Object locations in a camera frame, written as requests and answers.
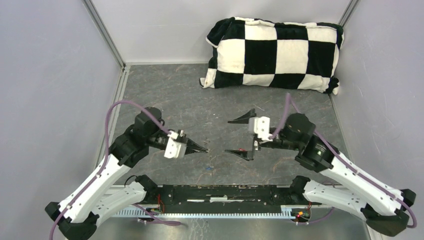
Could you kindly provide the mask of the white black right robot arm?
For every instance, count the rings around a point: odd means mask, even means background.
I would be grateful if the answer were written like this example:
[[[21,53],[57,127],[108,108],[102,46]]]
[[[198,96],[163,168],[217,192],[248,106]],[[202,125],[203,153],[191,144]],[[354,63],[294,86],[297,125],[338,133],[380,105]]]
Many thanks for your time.
[[[295,160],[302,167],[343,185],[343,189],[337,189],[298,175],[288,191],[293,203],[308,201],[345,211],[389,237],[398,235],[409,227],[409,222],[416,221],[410,212],[416,199],[414,191],[393,188],[360,169],[324,141],[316,133],[315,124],[304,114],[292,113],[282,127],[271,127],[268,117],[257,116],[251,109],[231,123],[247,124],[253,136],[251,150],[232,150],[233,155],[252,161],[261,148],[297,151]]]

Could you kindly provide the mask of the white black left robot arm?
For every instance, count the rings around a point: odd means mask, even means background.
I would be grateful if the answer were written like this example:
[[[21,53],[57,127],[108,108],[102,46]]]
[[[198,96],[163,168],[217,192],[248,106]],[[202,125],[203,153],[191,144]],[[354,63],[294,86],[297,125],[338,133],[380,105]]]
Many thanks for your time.
[[[165,127],[162,112],[155,107],[141,107],[123,134],[105,149],[102,161],[87,179],[67,198],[50,202],[45,211],[68,240],[88,240],[108,218],[124,208],[155,200],[164,208],[158,185],[148,176],[139,175],[133,182],[114,194],[104,197],[107,190],[140,160],[150,148],[164,151],[167,159],[178,159],[208,149],[192,141],[183,130]]]

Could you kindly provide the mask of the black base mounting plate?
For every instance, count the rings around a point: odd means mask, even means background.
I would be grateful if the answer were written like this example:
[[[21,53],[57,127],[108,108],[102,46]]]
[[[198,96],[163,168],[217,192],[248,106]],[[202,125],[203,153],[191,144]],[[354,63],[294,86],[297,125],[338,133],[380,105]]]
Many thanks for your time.
[[[283,185],[162,185],[147,192],[143,206],[164,207],[166,214],[270,214],[281,206],[309,202]]]

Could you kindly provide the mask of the black white checkered pillow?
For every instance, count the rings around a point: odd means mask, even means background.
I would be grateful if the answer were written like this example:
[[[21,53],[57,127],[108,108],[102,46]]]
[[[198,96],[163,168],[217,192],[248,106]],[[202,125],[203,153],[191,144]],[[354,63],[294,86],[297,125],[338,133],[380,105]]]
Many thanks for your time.
[[[342,26],[328,22],[219,20],[206,36],[212,46],[202,88],[262,86],[339,92],[335,77],[344,42]]]

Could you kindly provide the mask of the aluminium frame rail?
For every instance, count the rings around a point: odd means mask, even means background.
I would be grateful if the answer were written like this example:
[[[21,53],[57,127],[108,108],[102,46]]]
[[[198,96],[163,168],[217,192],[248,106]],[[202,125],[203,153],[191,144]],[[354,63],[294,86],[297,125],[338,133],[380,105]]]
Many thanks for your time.
[[[262,206],[306,205],[312,202],[336,208],[366,203],[347,190],[321,185],[281,187],[277,185],[163,185],[147,191],[141,202],[155,204],[161,200],[169,208],[176,205],[238,203]]]

